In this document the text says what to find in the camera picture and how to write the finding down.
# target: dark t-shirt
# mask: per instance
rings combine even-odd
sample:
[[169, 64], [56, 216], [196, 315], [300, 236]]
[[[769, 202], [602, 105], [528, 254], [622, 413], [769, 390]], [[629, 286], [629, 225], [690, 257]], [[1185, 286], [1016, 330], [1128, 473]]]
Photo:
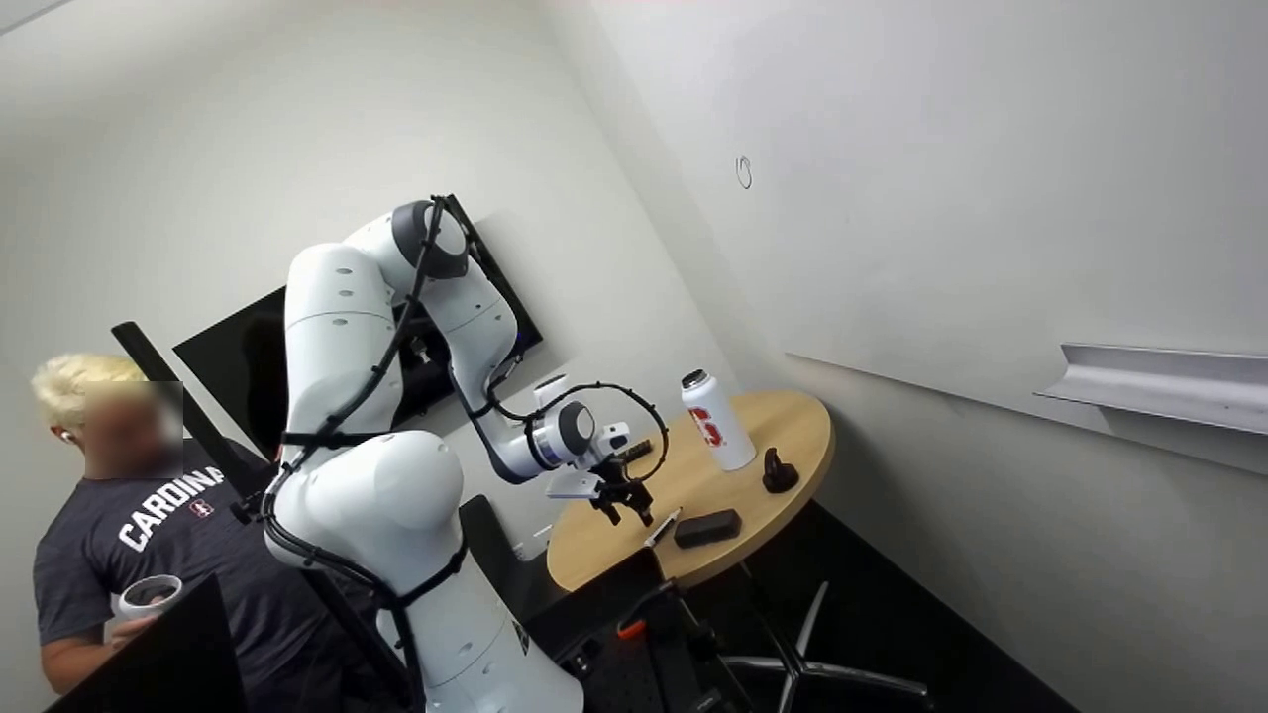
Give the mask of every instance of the dark t-shirt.
[[40, 641], [98, 639], [111, 595], [145, 575], [218, 579], [255, 707], [337, 707], [351, 646], [309, 583], [230, 508], [235, 487], [190, 440], [182, 473], [81, 477], [37, 550]]

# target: whiteboard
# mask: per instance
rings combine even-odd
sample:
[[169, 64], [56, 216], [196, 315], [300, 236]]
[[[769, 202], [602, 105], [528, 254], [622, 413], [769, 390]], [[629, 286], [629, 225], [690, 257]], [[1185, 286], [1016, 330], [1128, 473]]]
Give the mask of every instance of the whiteboard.
[[1268, 471], [1256, 440], [1038, 397], [1061, 345], [1268, 356], [1268, 5], [610, 15], [782, 352]]

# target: hand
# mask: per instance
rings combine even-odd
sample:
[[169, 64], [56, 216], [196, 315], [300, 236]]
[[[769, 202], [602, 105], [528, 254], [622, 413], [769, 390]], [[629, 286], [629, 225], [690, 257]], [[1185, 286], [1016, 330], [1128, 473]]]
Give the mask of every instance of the hand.
[[160, 617], [106, 617], [103, 627], [103, 646], [123, 648], [130, 646], [141, 629], [152, 629]]

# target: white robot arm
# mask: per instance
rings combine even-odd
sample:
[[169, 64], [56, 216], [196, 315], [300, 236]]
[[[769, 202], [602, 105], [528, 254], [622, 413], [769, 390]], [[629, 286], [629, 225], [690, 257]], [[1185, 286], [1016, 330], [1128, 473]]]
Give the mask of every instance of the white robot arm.
[[462, 546], [456, 452], [433, 433], [394, 433], [404, 334], [394, 304], [423, 304], [436, 322], [456, 390], [503, 477], [602, 462], [594, 417], [565, 390], [546, 386], [542, 413], [503, 418], [493, 386], [518, 322], [468, 257], [460, 205], [412, 202], [291, 266], [291, 468], [262, 497], [267, 541], [291, 567], [332, 567], [387, 599], [396, 617], [379, 635], [400, 646], [427, 707], [583, 707], [577, 679], [531, 646]]

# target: blonde hair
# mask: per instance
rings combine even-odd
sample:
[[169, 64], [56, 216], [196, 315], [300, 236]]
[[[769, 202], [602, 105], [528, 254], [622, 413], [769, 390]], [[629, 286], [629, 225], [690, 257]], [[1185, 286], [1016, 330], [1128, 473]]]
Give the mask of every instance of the blonde hair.
[[119, 352], [61, 352], [33, 377], [46, 429], [83, 435], [83, 380], [145, 380], [145, 372]]

